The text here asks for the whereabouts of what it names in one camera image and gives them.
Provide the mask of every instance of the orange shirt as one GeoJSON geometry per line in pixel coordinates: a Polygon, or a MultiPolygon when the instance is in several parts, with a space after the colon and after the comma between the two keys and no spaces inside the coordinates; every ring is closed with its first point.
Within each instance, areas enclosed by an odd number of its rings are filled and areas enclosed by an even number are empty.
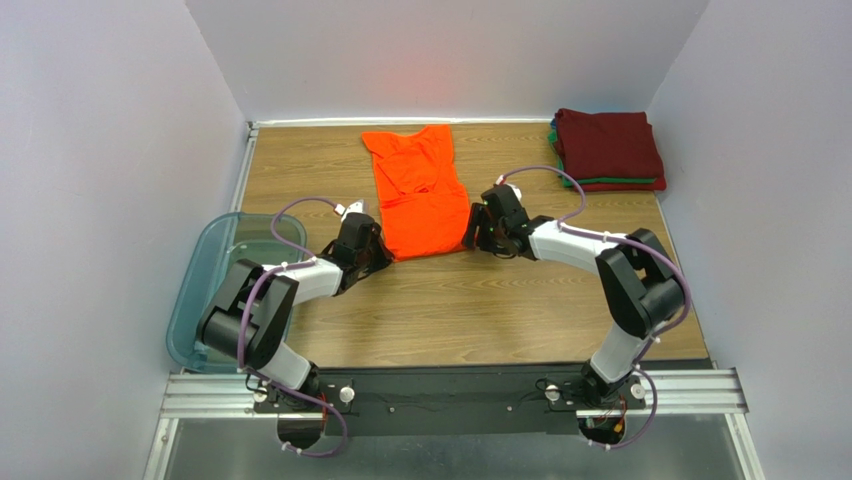
{"type": "Polygon", "coordinates": [[[462,250],[470,201],[453,166],[450,126],[361,138],[373,155],[385,244],[396,260],[462,250]]]}

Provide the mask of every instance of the wood grain surface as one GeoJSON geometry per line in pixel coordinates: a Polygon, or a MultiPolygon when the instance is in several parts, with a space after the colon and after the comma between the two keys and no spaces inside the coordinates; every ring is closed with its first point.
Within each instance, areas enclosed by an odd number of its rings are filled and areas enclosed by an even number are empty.
{"type": "MultiPolygon", "coordinates": [[[[422,126],[263,128],[243,211],[274,213],[306,195],[348,205],[368,202],[380,219],[365,131],[416,133],[422,126]]],[[[453,125],[455,163],[471,201],[498,175],[521,165],[555,164],[547,124],[453,125]]],[[[512,177],[530,216],[559,216],[579,197],[547,172],[512,177]]],[[[321,203],[291,213],[321,250],[340,223],[321,203]]],[[[573,225],[629,233],[653,230],[672,253],[650,192],[589,194],[573,225]]],[[[399,262],[345,295],[298,307],[288,344],[320,366],[456,365],[584,361],[600,346],[612,318],[595,275],[567,265],[500,260],[462,252],[399,262]]],[[[706,358],[694,315],[654,346],[648,358],[706,358]]]]}

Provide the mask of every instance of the folded shirt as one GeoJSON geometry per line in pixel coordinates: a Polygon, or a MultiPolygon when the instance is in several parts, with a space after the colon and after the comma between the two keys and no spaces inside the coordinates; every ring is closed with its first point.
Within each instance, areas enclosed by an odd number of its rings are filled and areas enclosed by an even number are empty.
{"type": "MultiPolygon", "coordinates": [[[[553,147],[553,144],[556,143],[556,120],[554,119],[551,122],[551,126],[553,130],[547,135],[547,141],[550,143],[550,147],[553,149],[553,152],[556,153],[556,149],[553,147]]],[[[559,163],[559,169],[564,170],[565,167],[562,165],[562,159],[557,156],[557,162],[559,163]]],[[[574,185],[568,181],[565,177],[560,176],[559,179],[562,181],[562,185],[568,188],[574,188],[574,185]]],[[[607,190],[665,190],[666,189],[666,179],[665,177],[660,178],[617,178],[617,177],[598,177],[598,178],[586,178],[582,180],[577,180],[577,183],[583,185],[583,190],[589,192],[600,192],[607,190]]]]}
{"type": "Polygon", "coordinates": [[[644,183],[664,178],[663,161],[644,112],[589,114],[563,108],[554,120],[553,148],[565,172],[578,181],[632,178],[644,183]]]}

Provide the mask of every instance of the white backdrop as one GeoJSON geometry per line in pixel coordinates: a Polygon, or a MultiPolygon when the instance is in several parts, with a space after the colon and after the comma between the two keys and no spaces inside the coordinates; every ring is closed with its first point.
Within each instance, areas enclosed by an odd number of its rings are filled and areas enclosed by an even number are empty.
{"type": "Polygon", "coordinates": [[[169,315],[245,142],[180,1],[79,3],[0,15],[3,479],[141,477],[169,315]]]}
{"type": "Polygon", "coordinates": [[[770,479],[852,471],[850,25],[845,0],[712,0],[649,112],[701,327],[770,479]]]}
{"type": "Polygon", "coordinates": [[[250,120],[645,110],[707,0],[187,0],[250,120]]]}

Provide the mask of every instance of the translucent plastic bin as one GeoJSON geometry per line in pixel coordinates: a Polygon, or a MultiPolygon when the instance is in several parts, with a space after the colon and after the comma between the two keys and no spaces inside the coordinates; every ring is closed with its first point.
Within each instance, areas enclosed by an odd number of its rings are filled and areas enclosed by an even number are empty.
{"type": "MultiPolygon", "coordinates": [[[[269,231],[272,217],[229,213],[211,222],[201,232],[166,333],[169,354],[182,366],[204,373],[235,371],[235,360],[195,341],[195,329],[228,268],[237,260],[248,259],[261,264],[301,260],[301,252],[272,236],[269,231]]],[[[307,241],[305,228],[289,215],[281,217],[278,233],[298,245],[304,246],[307,241]]]]}

